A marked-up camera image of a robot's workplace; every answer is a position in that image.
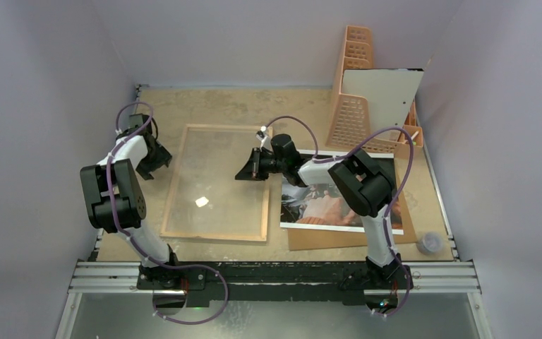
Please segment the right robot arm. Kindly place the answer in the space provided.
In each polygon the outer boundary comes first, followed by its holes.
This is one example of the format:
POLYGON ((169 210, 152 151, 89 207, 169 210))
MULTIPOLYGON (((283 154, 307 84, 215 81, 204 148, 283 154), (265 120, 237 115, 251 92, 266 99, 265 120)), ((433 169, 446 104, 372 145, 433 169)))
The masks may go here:
POLYGON ((342 157, 307 160, 291 137, 283 133, 271 138, 269 148, 253 148, 235 178, 265 181, 271 174, 282 174, 293 186, 335 186, 363 224, 370 282, 385 287, 395 279, 400 265, 390 224, 390 204, 396 182, 377 160, 360 147, 342 157))

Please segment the white wooden picture frame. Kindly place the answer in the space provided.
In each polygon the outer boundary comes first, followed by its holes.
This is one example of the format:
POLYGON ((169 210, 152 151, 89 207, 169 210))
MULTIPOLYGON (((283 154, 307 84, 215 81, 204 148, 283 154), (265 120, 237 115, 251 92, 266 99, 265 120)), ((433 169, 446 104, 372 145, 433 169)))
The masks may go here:
POLYGON ((188 124, 163 212, 162 237, 265 242, 270 183, 238 181, 258 126, 188 124))

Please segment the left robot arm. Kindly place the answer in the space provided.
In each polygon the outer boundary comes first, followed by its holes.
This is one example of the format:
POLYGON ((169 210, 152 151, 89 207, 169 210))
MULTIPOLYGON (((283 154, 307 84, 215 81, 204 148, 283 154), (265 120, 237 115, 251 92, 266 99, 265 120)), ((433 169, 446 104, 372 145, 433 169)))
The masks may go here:
POLYGON ((152 180, 152 172, 168 167, 172 155, 157 140, 156 126, 146 114, 132 114, 129 127, 116 138, 113 150, 95 165, 80 170, 88 219, 124 239, 139 255, 144 274, 166 289, 178 286, 182 270, 171 247, 147 225, 147 206, 138 178, 152 180))

